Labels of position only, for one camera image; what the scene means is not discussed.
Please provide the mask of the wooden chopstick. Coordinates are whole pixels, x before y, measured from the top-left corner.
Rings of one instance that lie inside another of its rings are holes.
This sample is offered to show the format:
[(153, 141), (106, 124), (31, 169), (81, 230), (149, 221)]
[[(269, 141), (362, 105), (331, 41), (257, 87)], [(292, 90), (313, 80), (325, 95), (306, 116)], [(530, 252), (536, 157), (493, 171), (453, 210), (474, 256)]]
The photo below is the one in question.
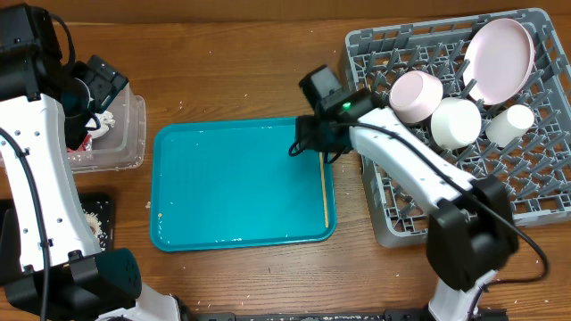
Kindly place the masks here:
[(329, 216), (328, 216), (328, 204), (327, 204), (327, 186), (325, 178), (325, 162), (324, 162), (323, 152), (319, 153), (319, 166), (320, 166), (320, 181), (321, 181), (322, 198), (323, 198), (325, 229), (328, 229)]

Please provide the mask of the white tissue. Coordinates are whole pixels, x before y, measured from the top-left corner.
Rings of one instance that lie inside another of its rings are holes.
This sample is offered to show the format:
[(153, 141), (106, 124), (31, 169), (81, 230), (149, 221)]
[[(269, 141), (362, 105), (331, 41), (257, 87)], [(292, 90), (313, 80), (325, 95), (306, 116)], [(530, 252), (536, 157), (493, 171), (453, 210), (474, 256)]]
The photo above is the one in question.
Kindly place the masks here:
[(86, 129), (93, 139), (104, 136), (115, 125), (115, 119), (110, 111), (105, 111), (103, 114), (96, 114), (99, 123), (91, 119), (86, 124)]

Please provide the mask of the small pink saucer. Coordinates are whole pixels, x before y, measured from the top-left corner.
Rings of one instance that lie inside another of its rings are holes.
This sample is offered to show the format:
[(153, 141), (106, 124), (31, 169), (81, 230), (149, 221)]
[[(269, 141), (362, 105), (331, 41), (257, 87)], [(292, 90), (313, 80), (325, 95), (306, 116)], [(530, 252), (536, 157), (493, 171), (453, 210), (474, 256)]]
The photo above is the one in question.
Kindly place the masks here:
[(414, 124), (430, 117), (443, 99), (443, 84), (424, 71), (406, 72), (393, 84), (389, 104), (401, 122)]

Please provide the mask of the white round bowl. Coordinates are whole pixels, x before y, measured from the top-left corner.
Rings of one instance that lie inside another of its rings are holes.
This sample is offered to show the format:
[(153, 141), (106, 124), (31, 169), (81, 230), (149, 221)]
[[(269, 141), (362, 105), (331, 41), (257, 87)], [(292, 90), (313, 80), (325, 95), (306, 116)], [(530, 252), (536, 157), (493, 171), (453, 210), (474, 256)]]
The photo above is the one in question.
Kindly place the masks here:
[(474, 143), (481, 128), (478, 108), (466, 99), (443, 98), (431, 116), (432, 138), (443, 149), (455, 150)]

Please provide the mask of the rice and food scraps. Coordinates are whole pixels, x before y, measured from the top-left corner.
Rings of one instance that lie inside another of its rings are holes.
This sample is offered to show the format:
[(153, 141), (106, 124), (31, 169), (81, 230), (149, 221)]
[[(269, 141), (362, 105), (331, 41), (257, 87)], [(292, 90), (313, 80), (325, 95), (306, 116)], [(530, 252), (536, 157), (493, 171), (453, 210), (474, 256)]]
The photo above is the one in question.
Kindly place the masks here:
[(101, 250), (110, 250), (114, 228), (112, 203), (110, 201), (83, 202), (82, 209)]

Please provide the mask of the white paper cup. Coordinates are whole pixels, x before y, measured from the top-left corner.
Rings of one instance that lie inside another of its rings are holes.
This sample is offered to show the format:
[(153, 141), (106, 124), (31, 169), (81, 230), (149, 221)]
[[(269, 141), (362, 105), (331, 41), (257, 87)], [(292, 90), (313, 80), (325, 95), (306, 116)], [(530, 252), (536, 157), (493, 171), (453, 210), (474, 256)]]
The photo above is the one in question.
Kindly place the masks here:
[(510, 106), (492, 119), (485, 130), (487, 138), (498, 147), (506, 147), (511, 141), (521, 137), (534, 124), (534, 113), (522, 104)]

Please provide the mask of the large pink plate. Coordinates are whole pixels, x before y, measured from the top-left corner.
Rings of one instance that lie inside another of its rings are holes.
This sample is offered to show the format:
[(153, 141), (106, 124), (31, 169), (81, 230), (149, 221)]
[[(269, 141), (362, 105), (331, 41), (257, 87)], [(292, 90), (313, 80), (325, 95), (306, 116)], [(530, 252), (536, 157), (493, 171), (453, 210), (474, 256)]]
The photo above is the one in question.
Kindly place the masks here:
[(503, 18), (485, 24), (465, 53), (463, 81), (476, 82), (469, 96), (485, 105), (506, 102), (531, 75), (534, 55), (534, 42), (519, 22)]

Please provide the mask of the red snack wrapper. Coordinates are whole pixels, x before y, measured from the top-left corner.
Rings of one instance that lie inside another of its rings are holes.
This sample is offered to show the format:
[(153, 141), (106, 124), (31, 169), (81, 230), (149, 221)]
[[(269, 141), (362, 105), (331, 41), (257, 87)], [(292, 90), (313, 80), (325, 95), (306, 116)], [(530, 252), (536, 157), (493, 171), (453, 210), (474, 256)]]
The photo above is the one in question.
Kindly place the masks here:
[(92, 143), (93, 143), (92, 136), (90, 134), (87, 134), (84, 141), (81, 143), (81, 145), (77, 149), (67, 148), (67, 152), (68, 153), (90, 152), (92, 150)]

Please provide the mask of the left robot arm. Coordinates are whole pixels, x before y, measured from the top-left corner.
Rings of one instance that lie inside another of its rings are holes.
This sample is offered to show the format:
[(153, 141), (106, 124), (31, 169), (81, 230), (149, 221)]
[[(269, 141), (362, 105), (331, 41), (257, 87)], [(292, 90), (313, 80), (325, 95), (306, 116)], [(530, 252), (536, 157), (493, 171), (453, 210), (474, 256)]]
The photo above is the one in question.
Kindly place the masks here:
[(188, 320), (179, 298), (143, 282), (130, 250), (103, 250), (87, 223), (68, 152), (128, 79), (97, 56), (63, 56), (61, 23), (28, 4), (1, 11), (1, 156), (14, 204), (1, 232), (6, 298), (43, 320)]

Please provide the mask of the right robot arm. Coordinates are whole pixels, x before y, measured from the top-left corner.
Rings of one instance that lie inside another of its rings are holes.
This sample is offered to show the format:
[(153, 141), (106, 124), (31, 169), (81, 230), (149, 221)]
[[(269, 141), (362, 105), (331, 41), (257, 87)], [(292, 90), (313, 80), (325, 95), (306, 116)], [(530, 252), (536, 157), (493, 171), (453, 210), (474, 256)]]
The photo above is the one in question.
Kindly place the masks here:
[(297, 118), (289, 155), (315, 151), (331, 164), (355, 151), (380, 166), (428, 216), (426, 255), (439, 280), (423, 319), (473, 318), (485, 286), (518, 249), (503, 183), (441, 158), (369, 90), (349, 90), (326, 65), (299, 87), (313, 113)]

